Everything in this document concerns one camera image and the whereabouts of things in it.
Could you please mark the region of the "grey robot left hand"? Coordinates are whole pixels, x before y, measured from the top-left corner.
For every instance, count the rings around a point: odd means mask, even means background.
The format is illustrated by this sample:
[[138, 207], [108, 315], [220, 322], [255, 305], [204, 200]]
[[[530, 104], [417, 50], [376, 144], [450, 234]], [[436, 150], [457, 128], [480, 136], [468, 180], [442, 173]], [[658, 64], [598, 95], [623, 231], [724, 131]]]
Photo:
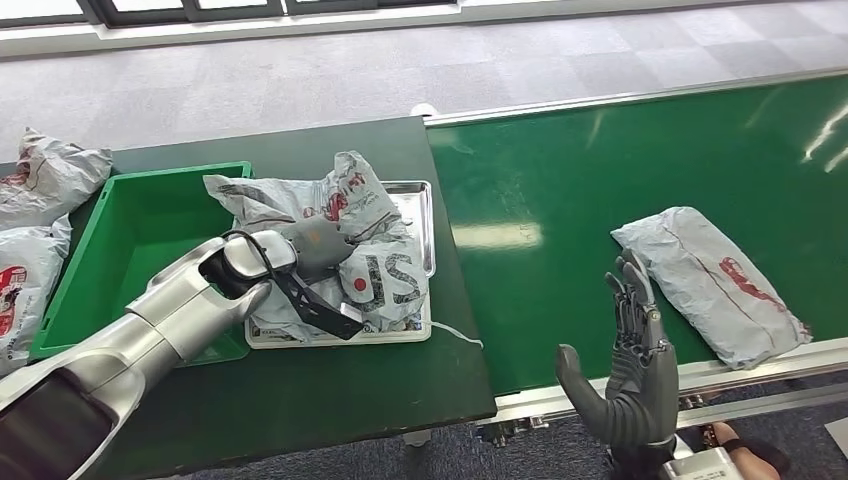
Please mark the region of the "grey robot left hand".
[[356, 246], [339, 229], [337, 222], [312, 216], [282, 227], [282, 235], [297, 254], [297, 274], [311, 285], [338, 273], [339, 265]]

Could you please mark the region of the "person's hand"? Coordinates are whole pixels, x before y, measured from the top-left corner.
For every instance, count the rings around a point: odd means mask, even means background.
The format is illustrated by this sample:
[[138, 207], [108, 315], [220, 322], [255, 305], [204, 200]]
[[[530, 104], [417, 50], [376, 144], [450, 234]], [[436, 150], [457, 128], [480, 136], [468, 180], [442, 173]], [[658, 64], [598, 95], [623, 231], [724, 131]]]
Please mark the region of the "person's hand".
[[789, 456], [775, 445], [755, 437], [740, 436], [728, 423], [702, 427], [706, 447], [721, 447], [744, 479], [781, 479], [792, 467]]

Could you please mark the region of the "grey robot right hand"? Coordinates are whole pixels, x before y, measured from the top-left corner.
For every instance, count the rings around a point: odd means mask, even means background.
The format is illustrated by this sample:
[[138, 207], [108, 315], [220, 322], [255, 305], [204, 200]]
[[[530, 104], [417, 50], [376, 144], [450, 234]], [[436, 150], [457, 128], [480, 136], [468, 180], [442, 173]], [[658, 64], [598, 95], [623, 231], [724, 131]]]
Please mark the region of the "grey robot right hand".
[[667, 446], [674, 440], [679, 408], [676, 352], [647, 268], [625, 248], [615, 259], [619, 272], [604, 280], [614, 301], [616, 335], [605, 393], [599, 394], [581, 371], [576, 349], [560, 344], [556, 378], [588, 431], [618, 448]]

